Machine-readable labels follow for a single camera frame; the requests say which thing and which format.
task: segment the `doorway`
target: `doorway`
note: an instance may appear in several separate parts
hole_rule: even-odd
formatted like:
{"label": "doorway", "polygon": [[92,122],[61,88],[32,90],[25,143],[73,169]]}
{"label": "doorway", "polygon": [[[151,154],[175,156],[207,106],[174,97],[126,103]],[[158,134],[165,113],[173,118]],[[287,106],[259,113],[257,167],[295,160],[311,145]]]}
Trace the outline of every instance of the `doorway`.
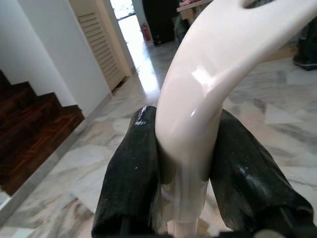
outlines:
{"label": "doorway", "polygon": [[133,2],[132,0],[110,0],[110,2],[137,69],[148,57],[148,50]]}

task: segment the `white wall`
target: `white wall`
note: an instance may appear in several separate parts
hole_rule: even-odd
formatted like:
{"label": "white wall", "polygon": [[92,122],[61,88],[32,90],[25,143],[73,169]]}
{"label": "white wall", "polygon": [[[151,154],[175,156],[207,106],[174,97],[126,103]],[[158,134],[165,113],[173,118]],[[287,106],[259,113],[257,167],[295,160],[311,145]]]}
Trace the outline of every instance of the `white wall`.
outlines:
{"label": "white wall", "polygon": [[135,14],[138,18],[138,22],[141,27],[144,23],[147,23],[147,19],[145,17],[144,10],[143,10],[142,0],[132,0],[132,3],[133,3]]}
{"label": "white wall", "polygon": [[54,91],[63,106],[76,104],[16,0],[0,0],[0,69],[12,84],[29,81],[38,95]]}
{"label": "white wall", "polygon": [[67,0],[18,0],[76,104],[87,116],[110,93]]}

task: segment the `fire extinguisher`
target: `fire extinguisher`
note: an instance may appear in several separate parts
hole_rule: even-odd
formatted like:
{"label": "fire extinguisher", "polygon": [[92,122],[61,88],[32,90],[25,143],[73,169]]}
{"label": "fire extinguisher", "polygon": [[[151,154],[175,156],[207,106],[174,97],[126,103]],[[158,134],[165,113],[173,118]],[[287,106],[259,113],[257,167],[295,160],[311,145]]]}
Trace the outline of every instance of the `fire extinguisher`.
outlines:
{"label": "fire extinguisher", "polygon": [[142,25],[142,32],[143,32],[144,39],[146,41],[150,41],[152,39],[149,26],[146,23]]}

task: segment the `stair step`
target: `stair step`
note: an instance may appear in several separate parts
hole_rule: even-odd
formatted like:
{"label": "stair step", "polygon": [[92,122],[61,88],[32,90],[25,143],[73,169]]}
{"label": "stair step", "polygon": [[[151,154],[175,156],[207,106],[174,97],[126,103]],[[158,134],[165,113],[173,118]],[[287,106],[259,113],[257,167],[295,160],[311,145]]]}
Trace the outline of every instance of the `stair step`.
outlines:
{"label": "stair step", "polygon": [[0,70],[0,92],[4,92],[10,88],[11,84],[5,74]]}
{"label": "stair step", "polygon": [[61,112],[46,123],[17,153],[0,160],[0,184],[12,195],[84,119],[81,110]]}
{"label": "stair step", "polygon": [[0,129],[0,157],[14,153],[43,124],[54,118],[60,108],[55,94],[50,93],[39,96],[37,103],[13,114],[6,122],[8,126]]}
{"label": "stair step", "polygon": [[0,98],[0,124],[4,124],[10,115],[23,110],[35,101],[35,94],[29,87],[13,87]]}

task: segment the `wooden louvered door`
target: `wooden louvered door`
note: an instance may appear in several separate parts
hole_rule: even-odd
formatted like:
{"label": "wooden louvered door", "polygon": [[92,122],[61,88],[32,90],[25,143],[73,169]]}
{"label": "wooden louvered door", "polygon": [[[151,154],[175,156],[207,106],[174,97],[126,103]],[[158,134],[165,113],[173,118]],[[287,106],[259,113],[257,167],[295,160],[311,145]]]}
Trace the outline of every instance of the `wooden louvered door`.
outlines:
{"label": "wooden louvered door", "polygon": [[125,77],[95,0],[70,0],[89,46],[111,90]]}

